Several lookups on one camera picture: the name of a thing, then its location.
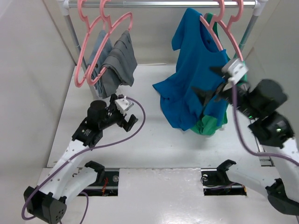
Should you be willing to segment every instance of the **plastic hanger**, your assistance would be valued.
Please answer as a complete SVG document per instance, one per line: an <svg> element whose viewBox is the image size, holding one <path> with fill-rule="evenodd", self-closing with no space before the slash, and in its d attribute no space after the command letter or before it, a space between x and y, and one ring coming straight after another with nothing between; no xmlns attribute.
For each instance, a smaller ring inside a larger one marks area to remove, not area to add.
<svg viewBox="0 0 299 224"><path fill-rule="evenodd" d="M230 32L230 28L231 28L233 22L239 21L239 19L241 18L242 14L243 14L243 10L244 10L243 0L234 0L238 3L239 11L238 11L238 14L236 16L232 15L229 18L229 21L228 21L227 25L222 21L222 18L224 16L224 12L225 12L224 0L214 0L214 1L219 3L219 6L220 6L219 15L218 16L213 15L210 23L208 23L202 15L200 16L199 19L202 22L202 24L204 24L204 26L209 31L209 33L211 34L213 40L215 41L215 43L217 45L218 50L221 51L221 50L223 50L223 47L222 47L222 45L220 43L220 40L218 39L217 35L213 31L213 25L214 25L215 22L217 22L222 27L222 29L224 30L226 35L228 36L230 42L232 43L232 45L234 47L234 50L235 50L237 56L241 59L241 61L243 61L243 56L242 56L242 53L240 51L240 48L239 48L234 36Z"/></svg>
<svg viewBox="0 0 299 224"><path fill-rule="evenodd" d="M107 1L111 1L111 0L102 0L100 2L100 16L98 16L93 22L91 25L89 25L89 19L88 19L88 16L85 16L83 15L83 12L82 12L82 3L86 1L86 0L78 0L78 12L79 12L79 16L81 18L81 20L83 22L85 22L86 24L86 28L87 28L87 33L85 35L85 38L83 40L83 44L82 44L82 48L81 48L81 52L80 52L80 55L79 55L79 59L78 59L78 63L77 63L77 67L76 67L76 71L75 71L75 75L74 75L74 80L75 80L75 86L76 87L81 87L84 83L84 81L87 79L87 83L89 85L94 85L97 83L97 81L100 79L100 77L104 74L104 72L106 71L107 68L103 68L100 72L100 74L94 79L92 80L92 72L93 72L93 69L99 59L99 56L106 44L106 42L108 41L110 35L113 33L113 31L116 29L116 27L118 27L118 25L121 24L122 21L124 21L126 18L130 17L130 25L129 25L129 28L128 30L130 30L132 28L132 25L133 25L133 15L131 12L128 12L124 15L122 15L113 25L111 24L111 18L110 18L110 15L107 15L105 16L104 14L104 5ZM108 32L107 34L105 35L101 45L100 45L100 48L98 49L95 57L94 57L94 60L92 62L92 64L90 66L87 67L85 73L84 73L84 76L82 78L81 81L78 80L78 77L79 77L79 70L80 70L80 67L81 67L81 64L82 64L82 59L83 59L83 55L84 55L84 52L85 52L85 49L86 49L86 45L88 43L88 40L89 40L89 37L90 37L90 34L91 32L93 31L95 25L99 22L99 21L103 21L103 30L106 29L106 22L108 24Z"/></svg>

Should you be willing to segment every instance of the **white bracket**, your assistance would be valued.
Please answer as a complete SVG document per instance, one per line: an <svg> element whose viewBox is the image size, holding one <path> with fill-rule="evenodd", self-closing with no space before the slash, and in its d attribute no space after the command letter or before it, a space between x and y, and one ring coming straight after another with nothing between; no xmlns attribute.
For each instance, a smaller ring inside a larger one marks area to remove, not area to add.
<svg viewBox="0 0 299 224"><path fill-rule="evenodd" d="M248 67L239 58L231 59L226 65L223 66L222 72L230 74L229 83L227 83L222 91L232 88L232 81L234 84L238 83L241 78L248 72Z"/></svg>
<svg viewBox="0 0 299 224"><path fill-rule="evenodd" d="M68 205L87 186L97 180L98 173L90 167L83 167L80 172L67 182L61 196L65 196L65 204Z"/></svg>
<svg viewBox="0 0 299 224"><path fill-rule="evenodd" d="M256 0L256 6L254 7L253 15L260 16L267 2L268 0Z"/></svg>
<svg viewBox="0 0 299 224"><path fill-rule="evenodd" d="M126 97L115 100L117 109L123 114L126 115L127 111L134 105L134 103L127 99Z"/></svg>
<svg viewBox="0 0 299 224"><path fill-rule="evenodd" d="M69 0L56 0L63 16L69 15Z"/></svg>

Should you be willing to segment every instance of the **white table surface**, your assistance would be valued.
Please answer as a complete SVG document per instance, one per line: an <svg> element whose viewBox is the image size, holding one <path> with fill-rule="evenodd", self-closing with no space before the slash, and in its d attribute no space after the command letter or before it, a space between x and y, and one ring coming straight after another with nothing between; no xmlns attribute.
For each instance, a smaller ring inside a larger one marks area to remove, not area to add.
<svg viewBox="0 0 299 224"><path fill-rule="evenodd" d="M273 167L256 170L277 177ZM41 178L49 171L43 169ZM118 196L89 197L83 224L298 224L295 216L279 213L250 189L247 196L204 196L200 178L196 168L120 169ZM62 223L79 224L85 206L86 198L76 197Z"/></svg>
<svg viewBox="0 0 299 224"><path fill-rule="evenodd" d="M228 124L212 137L201 136L191 130L183 132L170 126L160 108L160 95L152 85L165 80L174 72L174 65L138 65L134 72L134 85L121 86L118 93L132 97L143 105L147 116L143 129L127 142L88 152L80 166L94 160L106 168L203 168L216 167L226 159L249 167L260 166L259 159L249 155L239 143L231 107L227 111ZM92 101L86 83L77 88L71 82L48 167L53 167L61 157ZM130 109L129 115L130 113L140 119L135 127L126 133L114 125L104 130L98 145L124 139L137 130L142 122L142 112L135 105ZM255 139L247 128L249 121L241 114L239 120L246 143L251 149L257 150Z"/></svg>

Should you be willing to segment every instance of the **gray towel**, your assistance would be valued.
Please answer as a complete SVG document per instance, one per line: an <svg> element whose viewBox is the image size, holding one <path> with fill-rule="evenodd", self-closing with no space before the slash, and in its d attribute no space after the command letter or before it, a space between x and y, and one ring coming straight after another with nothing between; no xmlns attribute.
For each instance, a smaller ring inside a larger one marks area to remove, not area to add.
<svg viewBox="0 0 299 224"><path fill-rule="evenodd" d="M119 85L133 85L133 72L137 67L137 61L128 31L125 31L115 43L102 67L107 68L100 79L103 98L116 93Z"/></svg>
<svg viewBox="0 0 299 224"><path fill-rule="evenodd" d="M91 65L91 63L93 62L93 59L98 51L98 49L100 48L100 45L101 43L103 42L103 39L105 38L105 35L106 35L106 31L105 30L101 30L99 35L98 35L98 38L94 44L94 47L93 47L93 52L92 54L90 55L89 57L89 60L88 60L88 65ZM98 74L100 73L100 69L102 67L102 64L103 62L105 61L105 59L107 58L108 54L111 52L112 50L112 43L111 43L111 40L108 39L108 41L106 42L99 58L98 58L98 61L97 61L97 64L96 66L94 67L93 69L93 72L92 72L92 78L95 79ZM101 95L102 93L102 88L101 88L101 85L100 85L100 81L98 81L95 85L94 85L95 89L98 91L98 94L99 96Z"/></svg>

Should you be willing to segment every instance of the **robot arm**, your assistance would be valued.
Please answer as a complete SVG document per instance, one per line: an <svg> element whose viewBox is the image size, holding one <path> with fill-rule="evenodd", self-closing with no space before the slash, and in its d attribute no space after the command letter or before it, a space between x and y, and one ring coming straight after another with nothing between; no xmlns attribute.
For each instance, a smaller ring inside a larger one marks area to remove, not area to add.
<svg viewBox="0 0 299 224"><path fill-rule="evenodd" d="M239 60L232 59L224 67L211 68L226 82L220 84L216 91L203 91L193 87L203 105L214 95L217 99L225 99L233 104L232 83L237 83L248 71ZM279 179L271 179L243 169L236 162L227 160L216 170L202 172L205 175L204 185L230 185L240 183L268 198L271 205L279 212L288 215L299 215L299 152L293 139L294 132L288 120L276 112L287 96L282 88L273 80L264 79L249 92L240 86L237 88L237 110L250 119L256 119L249 125L252 133L268 153L284 154L296 164L282 158L271 157L278 170Z"/></svg>
<svg viewBox="0 0 299 224"><path fill-rule="evenodd" d="M130 131L138 121L134 115L131 115L129 121L125 120L126 112L132 106L132 101L123 96L117 97L115 94L111 96L109 106L101 100L91 103L87 117L73 134L67 149L48 176L57 170L59 172L32 197L27 206L28 213L49 224L57 224L64 216L67 204L90 184L102 182L105 167L93 161L85 164L73 177L72 174L83 160L85 153L75 155L93 148L103 137L103 130L113 124L117 124L127 132ZM34 190L32 187L25 190L25 201Z"/></svg>

